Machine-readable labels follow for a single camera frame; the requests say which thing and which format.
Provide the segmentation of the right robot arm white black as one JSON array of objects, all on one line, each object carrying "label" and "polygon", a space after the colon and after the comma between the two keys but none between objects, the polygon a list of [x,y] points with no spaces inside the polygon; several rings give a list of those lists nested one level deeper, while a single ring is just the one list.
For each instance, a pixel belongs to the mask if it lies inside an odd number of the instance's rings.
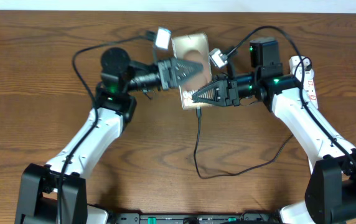
[{"label": "right robot arm white black", "polygon": [[304,200],[280,209],[282,223],[345,223],[356,218],[356,147],[321,115],[305,89],[309,77],[300,76],[302,58],[290,61],[283,73],[274,38],[250,42],[253,72],[218,77],[192,95],[195,102],[237,106],[255,97],[292,132],[307,154],[311,170]]}]

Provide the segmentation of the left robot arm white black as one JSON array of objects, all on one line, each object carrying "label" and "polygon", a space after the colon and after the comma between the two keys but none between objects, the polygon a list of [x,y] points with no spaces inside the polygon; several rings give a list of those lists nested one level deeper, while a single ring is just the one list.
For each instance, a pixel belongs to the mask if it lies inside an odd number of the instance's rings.
[{"label": "left robot arm white black", "polygon": [[101,66],[85,124],[45,165],[29,164],[23,172],[16,223],[112,223],[111,212],[88,204],[86,180],[132,120],[136,99],[129,93],[179,88],[204,69],[200,62],[179,58],[146,65],[119,47],[103,53]]}]

